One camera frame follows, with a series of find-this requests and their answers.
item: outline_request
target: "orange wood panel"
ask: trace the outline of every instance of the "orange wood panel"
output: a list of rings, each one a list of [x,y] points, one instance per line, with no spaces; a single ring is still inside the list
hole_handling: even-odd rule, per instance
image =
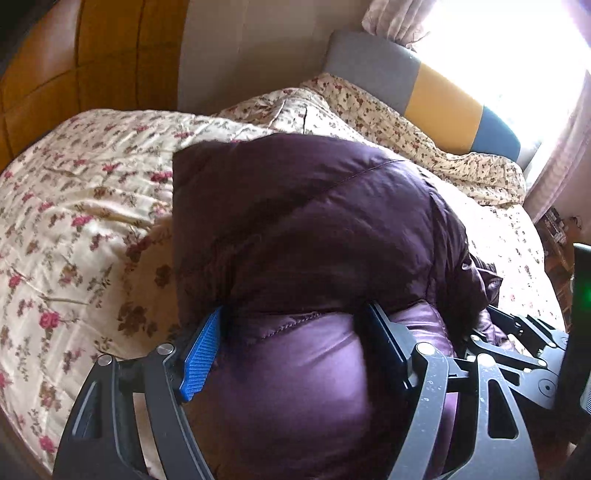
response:
[[[18,155],[78,111],[74,72],[65,73],[46,83],[5,114],[12,152]]]
[[[140,109],[175,110],[177,107],[180,46],[139,51],[138,102]]]
[[[12,160],[12,154],[8,148],[8,139],[4,130],[4,117],[0,115],[0,171]]]
[[[189,0],[145,0],[139,29],[140,47],[181,43]]]
[[[61,0],[27,35],[2,79],[5,109],[75,66],[81,0]]]
[[[91,108],[136,109],[135,65],[136,52],[132,51],[79,67],[82,111]]]
[[[85,0],[78,64],[135,49],[143,3],[143,0]]]

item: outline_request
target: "black device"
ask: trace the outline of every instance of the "black device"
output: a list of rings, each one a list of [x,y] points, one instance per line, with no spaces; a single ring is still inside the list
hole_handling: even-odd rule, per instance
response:
[[[494,324],[532,356],[490,345],[474,331],[461,358],[445,357],[390,322],[377,303],[366,305],[368,334],[391,387],[414,407],[406,437],[392,451],[388,480],[424,479],[450,392],[459,394],[458,411],[445,473],[438,480],[538,480],[524,416],[547,422],[571,441],[583,437],[591,419],[591,248],[577,244],[575,250],[570,337],[542,320],[489,307]],[[221,317],[221,310],[215,311],[192,337],[160,345],[143,358],[100,357],[70,413],[53,478],[151,478],[135,422],[132,394],[138,392],[145,393],[168,480],[213,480],[182,404],[203,386],[219,344]],[[591,433],[557,478],[591,478],[589,454]]]

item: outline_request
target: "gray wall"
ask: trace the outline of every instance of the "gray wall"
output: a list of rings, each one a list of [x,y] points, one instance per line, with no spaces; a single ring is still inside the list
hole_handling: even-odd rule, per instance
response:
[[[178,109],[214,113],[320,72],[330,34],[361,29],[371,0],[191,0]]]

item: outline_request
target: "headboard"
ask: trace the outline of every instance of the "headboard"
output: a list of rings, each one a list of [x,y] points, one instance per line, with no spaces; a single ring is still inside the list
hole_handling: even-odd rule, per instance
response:
[[[0,170],[81,111],[174,110],[188,3],[56,2],[0,80]]]
[[[333,33],[324,72],[371,93],[453,154],[471,151],[517,161],[521,144],[492,110],[410,50],[365,32]]]

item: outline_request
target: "purple puffer jacket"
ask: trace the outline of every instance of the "purple puffer jacket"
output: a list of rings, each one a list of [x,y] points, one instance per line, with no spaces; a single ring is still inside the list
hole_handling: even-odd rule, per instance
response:
[[[483,312],[499,278],[485,284],[460,220],[393,153],[308,135],[196,144],[174,157],[173,222],[181,322],[230,311],[191,405],[217,479],[385,476],[408,414],[353,321],[368,300],[446,355],[478,323],[506,340]]]

